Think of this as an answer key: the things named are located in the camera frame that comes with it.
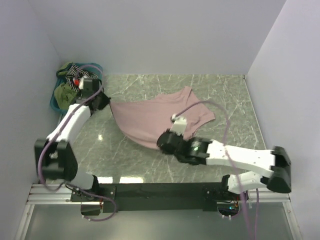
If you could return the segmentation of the pink tank top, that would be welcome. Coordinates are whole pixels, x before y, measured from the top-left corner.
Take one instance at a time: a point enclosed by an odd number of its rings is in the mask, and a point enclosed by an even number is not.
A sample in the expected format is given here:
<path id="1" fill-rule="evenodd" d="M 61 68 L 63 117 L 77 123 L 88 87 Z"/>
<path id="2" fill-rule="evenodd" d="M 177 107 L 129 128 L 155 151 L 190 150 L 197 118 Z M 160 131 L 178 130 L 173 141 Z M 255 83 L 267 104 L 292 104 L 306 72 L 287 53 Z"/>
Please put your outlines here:
<path id="1" fill-rule="evenodd" d="M 111 102 L 110 109 L 122 133 L 133 142 L 157 150 L 160 135 L 172 127 L 171 117 L 199 102 L 190 86 L 171 94 L 135 102 Z"/>

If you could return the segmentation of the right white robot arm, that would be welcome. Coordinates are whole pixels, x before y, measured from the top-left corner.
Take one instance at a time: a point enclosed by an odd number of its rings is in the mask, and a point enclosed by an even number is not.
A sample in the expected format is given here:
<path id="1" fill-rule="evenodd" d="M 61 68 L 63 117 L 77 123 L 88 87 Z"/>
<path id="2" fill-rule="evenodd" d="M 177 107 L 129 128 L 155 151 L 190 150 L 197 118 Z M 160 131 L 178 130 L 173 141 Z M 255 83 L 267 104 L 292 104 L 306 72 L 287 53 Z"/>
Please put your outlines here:
<path id="1" fill-rule="evenodd" d="M 272 150 L 256 150 L 200 137 L 184 140 L 181 134 L 165 131 L 156 142 L 162 153 L 173 155 L 185 164 L 219 165 L 244 170 L 239 175 L 227 174 L 221 180 L 219 193 L 230 200 L 248 190 L 267 188 L 289 194 L 292 191 L 291 160 L 286 150 L 275 146 Z"/>

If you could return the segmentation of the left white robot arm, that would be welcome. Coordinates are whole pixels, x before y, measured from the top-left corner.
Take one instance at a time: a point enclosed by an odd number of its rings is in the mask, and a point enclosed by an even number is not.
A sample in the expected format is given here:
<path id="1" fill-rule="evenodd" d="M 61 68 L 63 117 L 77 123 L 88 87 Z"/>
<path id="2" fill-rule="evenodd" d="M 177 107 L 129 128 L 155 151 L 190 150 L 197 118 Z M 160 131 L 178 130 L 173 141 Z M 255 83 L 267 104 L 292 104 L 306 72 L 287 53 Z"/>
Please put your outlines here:
<path id="1" fill-rule="evenodd" d="M 64 118 L 46 138 L 39 138 L 34 144 L 36 171 L 39 181 L 49 190 L 47 180 L 61 180 L 88 201 L 96 200 L 100 195 L 97 176 L 79 169 L 72 149 L 74 141 L 87 120 L 96 111 L 103 110 L 110 98 L 104 93 L 102 81 L 98 78 L 82 77 L 79 91 L 71 100 Z"/>

